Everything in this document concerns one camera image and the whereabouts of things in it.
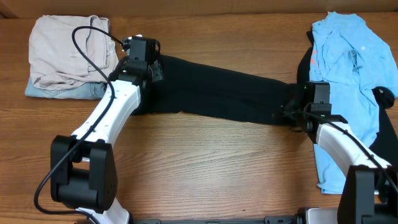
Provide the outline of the black t-shirt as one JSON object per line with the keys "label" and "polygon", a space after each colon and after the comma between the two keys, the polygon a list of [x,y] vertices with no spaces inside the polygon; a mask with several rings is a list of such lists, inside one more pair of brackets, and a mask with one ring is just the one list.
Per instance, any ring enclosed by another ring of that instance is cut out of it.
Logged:
{"label": "black t-shirt", "polygon": [[279,112],[295,91],[294,84],[167,55],[159,62],[163,78],[152,84],[135,116],[184,112],[278,126],[292,123]]}

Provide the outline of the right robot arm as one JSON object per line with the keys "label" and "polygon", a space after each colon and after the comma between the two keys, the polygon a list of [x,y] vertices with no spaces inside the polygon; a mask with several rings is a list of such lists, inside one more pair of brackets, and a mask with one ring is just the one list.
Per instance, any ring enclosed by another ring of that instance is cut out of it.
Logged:
{"label": "right robot arm", "polygon": [[329,83],[306,82],[276,114],[294,121],[346,177],[337,208],[308,208],[297,223],[397,224],[397,168],[366,147],[331,108]]}

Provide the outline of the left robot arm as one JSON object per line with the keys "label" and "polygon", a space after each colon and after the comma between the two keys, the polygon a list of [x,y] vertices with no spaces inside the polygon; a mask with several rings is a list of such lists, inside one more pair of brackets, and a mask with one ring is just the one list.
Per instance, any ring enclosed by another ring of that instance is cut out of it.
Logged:
{"label": "left robot arm", "polygon": [[89,118],[70,136],[56,136],[50,147],[50,193],[54,201],[92,223],[132,223],[116,198],[118,177],[113,146],[128,117],[144,109],[157,68],[160,42],[123,39],[127,53],[109,74],[106,93]]}

